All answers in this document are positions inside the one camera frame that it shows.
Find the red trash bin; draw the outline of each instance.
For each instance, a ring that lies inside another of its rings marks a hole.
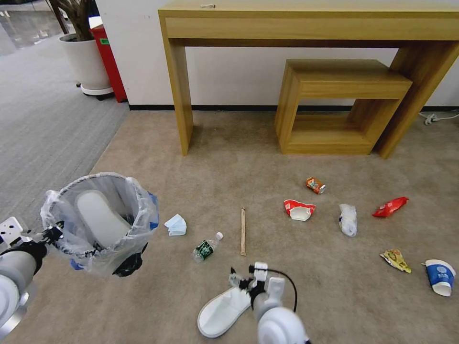
[[[128,97],[126,96],[126,91],[124,90],[123,82],[121,80],[118,67],[116,66],[115,57],[110,48],[110,43],[105,33],[104,25],[101,24],[90,30],[94,35],[96,40],[97,47],[99,48],[100,56],[104,62],[107,75],[113,88],[113,93],[115,94],[116,101],[121,103],[127,101]]]

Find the crushed soda can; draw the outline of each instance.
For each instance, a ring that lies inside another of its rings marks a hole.
[[[398,249],[387,250],[380,254],[386,262],[400,271],[411,273],[411,268],[403,259],[402,253]]]
[[[295,200],[285,200],[284,207],[291,219],[298,221],[306,221],[316,209],[314,204],[306,204]]]
[[[309,177],[305,181],[305,186],[314,191],[317,194],[323,194],[327,186],[323,184],[319,179],[316,177]]]

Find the green bottle label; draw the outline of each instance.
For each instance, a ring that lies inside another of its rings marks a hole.
[[[214,250],[212,246],[205,240],[203,240],[197,247],[196,251],[198,251],[199,255],[201,256],[202,260],[206,259],[208,256],[210,256],[212,253],[214,253]]]

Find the wooden console table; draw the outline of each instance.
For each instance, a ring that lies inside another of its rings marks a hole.
[[[398,48],[390,67],[413,85],[375,146],[383,158],[459,55],[452,0],[176,0],[158,13],[183,155],[193,131],[186,46]]]

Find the white paper cup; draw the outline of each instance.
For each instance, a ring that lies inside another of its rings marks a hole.
[[[451,296],[456,272],[447,262],[438,259],[426,260],[427,275],[434,292],[441,296]]]

